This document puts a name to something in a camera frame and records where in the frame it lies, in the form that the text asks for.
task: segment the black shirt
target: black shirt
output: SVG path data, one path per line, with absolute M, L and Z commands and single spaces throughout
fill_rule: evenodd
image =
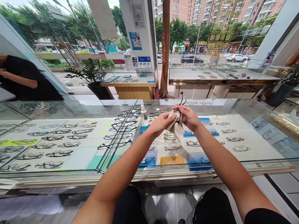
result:
M 16 83 L 0 75 L 0 82 L 6 90 L 16 95 L 21 101 L 56 101 L 63 100 L 54 86 L 47 80 L 37 67 L 30 61 L 8 55 L 5 68 L 7 72 L 23 78 L 36 80 L 37 88 L 33 89 Z

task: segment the white pillar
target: white pillar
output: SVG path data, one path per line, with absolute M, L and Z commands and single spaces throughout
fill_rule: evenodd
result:
M 298 0 L 287 0 L 248 67 L 258 68 L 299 13 Z

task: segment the apartment building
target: apartment building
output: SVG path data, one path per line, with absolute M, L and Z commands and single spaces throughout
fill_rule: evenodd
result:
M 170 20 L 179 18 L 187 22 L 188 1 L 170 0 Z M 161 0 L 154 0 L 154 16 L 163 18 L 163 8 Z
M 200 22 L 227 22 L 227 14 L 221 16 L 223 9 L 231 10 L 229 20 L 236 20 L 241 14 L 244 0 L 189 0 L 187 24 L 198 25 Z
M 286 0 L 245 0 L 238 22 L 254 23 L 279 13 Z

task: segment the white car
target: white car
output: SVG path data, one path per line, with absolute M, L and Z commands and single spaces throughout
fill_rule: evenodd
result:
M 158 64 L 162 64 L 162 56 L 158 55 L 157 58 L 158 58 L 157 59 Z
M 227 61 L 241 61 L 241 62 L 245 62 L 247 61 L 248 57 L 243 56 L 242 54 L 230 54 L 229 56 L 226 57 Z

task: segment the car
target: car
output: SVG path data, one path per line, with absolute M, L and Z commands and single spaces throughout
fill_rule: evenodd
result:
M 203 63 L 202 58 L 197 58 L 196 56 L 194 58 L 193 54 L 184 54 L 181 57 L 181 63 L 193 63 L 193 60 L 194 63 Z
M 157 62 L 158 64 L 162 64 L 162 56 L 160 55 L 157 56 Z
M 229 56 L 226 57 L 227 61 L 241 61 L 241 62 L 245 62 L 247 61 L 248 57 L 242 55 L 242 54 L 230 54 Z

